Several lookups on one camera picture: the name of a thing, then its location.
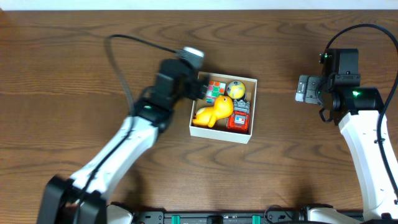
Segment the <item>orange dinosaur toy figure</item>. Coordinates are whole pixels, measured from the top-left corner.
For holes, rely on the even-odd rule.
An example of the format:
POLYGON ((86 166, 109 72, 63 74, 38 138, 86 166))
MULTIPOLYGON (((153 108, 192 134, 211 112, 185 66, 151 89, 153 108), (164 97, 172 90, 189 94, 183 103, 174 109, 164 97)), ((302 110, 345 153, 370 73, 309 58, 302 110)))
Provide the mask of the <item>orange dinosaur toy figure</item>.
POLYGON ((233 101, 228 96, 218 96, 213 106, 200 108, 192 120, 195 126, 212 128, 215 123, 233 114, 233 101))

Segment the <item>yellow grey toy ball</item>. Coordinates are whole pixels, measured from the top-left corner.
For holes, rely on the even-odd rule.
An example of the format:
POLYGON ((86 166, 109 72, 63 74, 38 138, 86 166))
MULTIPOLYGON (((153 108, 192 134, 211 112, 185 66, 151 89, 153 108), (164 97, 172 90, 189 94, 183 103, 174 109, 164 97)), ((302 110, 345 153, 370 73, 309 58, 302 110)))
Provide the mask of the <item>yellow grey toy ball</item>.
POLYGON ((233 100, 241 99, 246 93, 246 87, 243 82, 234 80, 226 87, 227 95, 233 100))

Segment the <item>red grey toy truck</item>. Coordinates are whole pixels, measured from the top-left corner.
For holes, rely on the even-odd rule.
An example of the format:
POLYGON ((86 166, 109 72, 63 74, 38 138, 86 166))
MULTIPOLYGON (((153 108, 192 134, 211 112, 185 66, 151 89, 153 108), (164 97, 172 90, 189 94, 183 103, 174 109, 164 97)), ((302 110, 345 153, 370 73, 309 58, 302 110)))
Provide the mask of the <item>red grey toy truck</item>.
POLYGON ((249 128, 250 102, 233 100, 233 113, 227 120, 226 129, 246 134, 249 128))

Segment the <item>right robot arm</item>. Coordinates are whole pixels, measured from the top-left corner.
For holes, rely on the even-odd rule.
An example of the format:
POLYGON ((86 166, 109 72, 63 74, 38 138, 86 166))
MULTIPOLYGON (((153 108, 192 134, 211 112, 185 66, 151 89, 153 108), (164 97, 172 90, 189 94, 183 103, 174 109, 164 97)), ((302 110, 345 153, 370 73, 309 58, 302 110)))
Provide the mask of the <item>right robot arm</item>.
POLYGON ((326 49, 320 76, 301 75, 295 99, 329 111, 324 123, 339 127, 351 153, 368 223, 396 223, 397 160, 389 140, 384 103, 377 88, 361 86, 357 49, 326 49))

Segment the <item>multicolour puzzle cube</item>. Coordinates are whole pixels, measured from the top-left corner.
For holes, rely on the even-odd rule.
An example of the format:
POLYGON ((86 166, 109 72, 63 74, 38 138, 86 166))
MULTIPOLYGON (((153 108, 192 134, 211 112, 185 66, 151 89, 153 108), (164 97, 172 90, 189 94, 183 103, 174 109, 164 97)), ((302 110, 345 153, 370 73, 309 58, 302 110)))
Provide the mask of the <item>multicolour puzzle cube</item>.
POLYGON ((214 103, 217 97, 225 93, 226 83, 211 80, 208 85, 205 100, 207 103, 214 103))

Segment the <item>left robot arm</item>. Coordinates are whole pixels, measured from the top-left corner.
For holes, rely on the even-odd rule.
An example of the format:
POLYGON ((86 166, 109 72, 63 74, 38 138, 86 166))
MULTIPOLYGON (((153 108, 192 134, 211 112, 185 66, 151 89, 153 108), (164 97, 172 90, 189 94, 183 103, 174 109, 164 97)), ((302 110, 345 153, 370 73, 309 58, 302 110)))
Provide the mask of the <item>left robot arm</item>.
POLYGON ((115 136, 69 179, 53 177, 45 187, 37 223, 107 223, 108 200, 130 167, 164 132, 181 98, 204 98, 201 59, 163 60, 154 86, 145 89, 115 136))

